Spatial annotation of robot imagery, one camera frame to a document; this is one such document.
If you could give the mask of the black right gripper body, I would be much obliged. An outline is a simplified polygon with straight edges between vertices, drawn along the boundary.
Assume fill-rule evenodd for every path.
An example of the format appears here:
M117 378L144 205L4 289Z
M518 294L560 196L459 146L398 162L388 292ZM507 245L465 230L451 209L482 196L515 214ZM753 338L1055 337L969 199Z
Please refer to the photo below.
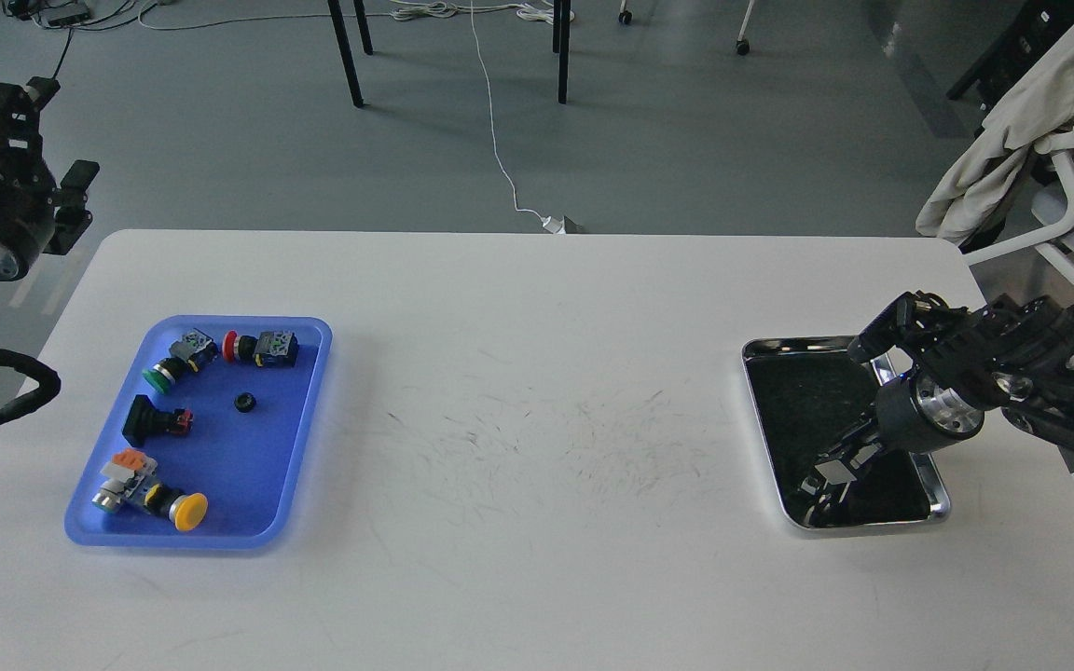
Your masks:
M975 437L985 412L925 371L891 379L874 398L879 442L886 450L933 453Z

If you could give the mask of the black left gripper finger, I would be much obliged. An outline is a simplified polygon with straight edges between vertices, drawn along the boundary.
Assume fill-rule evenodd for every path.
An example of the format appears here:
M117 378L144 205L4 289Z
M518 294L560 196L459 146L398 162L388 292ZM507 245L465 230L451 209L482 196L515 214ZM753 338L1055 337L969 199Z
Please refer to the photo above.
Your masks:
M60 88L50 77L33 77L24 86L0 82L0 174L50 178L39 119Z
M52 191L48 203L54 209L54 233L43 253L68 254L92 224L93 215L87 208L87 191L100 170L101 165L97 161L79 158L66 171L59 186Z

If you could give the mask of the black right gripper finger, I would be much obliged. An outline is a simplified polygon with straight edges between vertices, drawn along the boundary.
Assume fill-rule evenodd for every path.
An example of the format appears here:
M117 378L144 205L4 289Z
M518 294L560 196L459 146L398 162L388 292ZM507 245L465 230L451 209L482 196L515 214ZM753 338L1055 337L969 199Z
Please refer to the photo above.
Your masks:
M798 485L798 492L822 500L841 487L857 483L869 475L881 458L883 447L875 425L863 424L841 437L827 453L817 457L814 466Z
M870 484L869 475L822 500L810 496L803 513L806 526L828 529L886 523L898 517L898 505L890 499L889 492Z

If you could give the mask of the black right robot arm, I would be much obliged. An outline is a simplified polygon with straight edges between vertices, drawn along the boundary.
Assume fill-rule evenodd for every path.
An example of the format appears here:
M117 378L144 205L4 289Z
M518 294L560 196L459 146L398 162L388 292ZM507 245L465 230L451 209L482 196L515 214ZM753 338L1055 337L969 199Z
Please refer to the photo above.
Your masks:
M798 493L803 521L831 527L890 453L933 453L976 436L1000 409L1031 436L1074 453L1074 305L999 297L977 310L937 294L900 294L851 340L853 362L902 349L908 371L879 388L856 423L819 453Z

